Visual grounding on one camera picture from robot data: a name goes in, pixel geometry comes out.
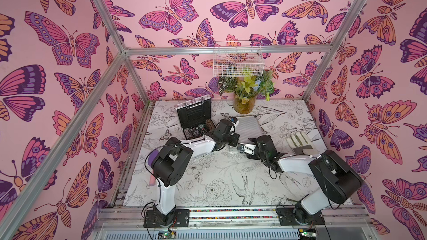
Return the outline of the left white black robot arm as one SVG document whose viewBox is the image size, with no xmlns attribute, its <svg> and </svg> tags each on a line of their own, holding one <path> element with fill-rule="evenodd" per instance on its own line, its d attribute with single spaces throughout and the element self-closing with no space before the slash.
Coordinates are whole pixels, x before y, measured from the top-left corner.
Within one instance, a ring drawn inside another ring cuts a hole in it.
<svg viewBox="0 0 427 240">
<path fill-rule="evenodd" d="M 165 145 L 154 149 L 148 156 L 148 165 L 160 185 L 159 200 L 155 211 L 163 216 L 174 213 L 175 185 L 182 179 L 192 158 L 218 151 L 224 146 L 236 147 L 240 135 L 236 133 L 239 120 L 236 117 L 222 119 L 215 129 L 202 137 L 181 141 L 168 139 Z"/>
</svg>

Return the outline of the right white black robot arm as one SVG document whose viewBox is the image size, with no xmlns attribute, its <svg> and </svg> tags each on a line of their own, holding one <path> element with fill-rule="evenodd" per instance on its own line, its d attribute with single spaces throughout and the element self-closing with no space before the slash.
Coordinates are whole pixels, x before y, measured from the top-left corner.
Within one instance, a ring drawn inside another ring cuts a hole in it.
<svg viewBox="0 0 427 240">
<path fill-rule="evenodd" d="M 251 138 L 250 141 L 238 143 L 238 150 L 249 159 L 261 161 L 270 171 L 315 177 L 319 188 L 294 205 L 294 215 L 299 223 L 307 223 L 333 203 L 344 204 L 364 184 L 361 177 L 334 151 L 327 150 L 318 156 L 305 153 L 287 156 L 278 152 L 269 135 Z"/>
</svg>

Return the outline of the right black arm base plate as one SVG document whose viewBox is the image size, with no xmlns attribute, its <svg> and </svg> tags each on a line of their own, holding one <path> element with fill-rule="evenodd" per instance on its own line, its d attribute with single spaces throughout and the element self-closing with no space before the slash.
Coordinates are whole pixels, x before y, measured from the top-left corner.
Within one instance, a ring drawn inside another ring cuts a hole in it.
<svg viewBox="0 0 427 240">
<path fill-rule="evenodd" d="M 324 225 L 325 221 L 321 217 L 321 212 L 315 215 L 307 214 L 302 209 L 278 206 L 275 209 L 281 226 L 310 226 Z"/>
</svg>

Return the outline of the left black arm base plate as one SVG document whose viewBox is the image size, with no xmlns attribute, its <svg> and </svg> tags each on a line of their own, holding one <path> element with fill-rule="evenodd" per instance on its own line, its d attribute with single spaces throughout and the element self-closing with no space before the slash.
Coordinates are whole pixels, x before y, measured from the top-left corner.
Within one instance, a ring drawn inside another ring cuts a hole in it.
<svg viewBox="0 0 427 240">
<path fill-rule="evenodd" d="M 189 209 L 173 209 L 169 214 L 162 214 L 158 209 L 150 209 L 144 214 L 145 228 L 158 227 L 188 227 L 190 221 Z"/>
</svg>

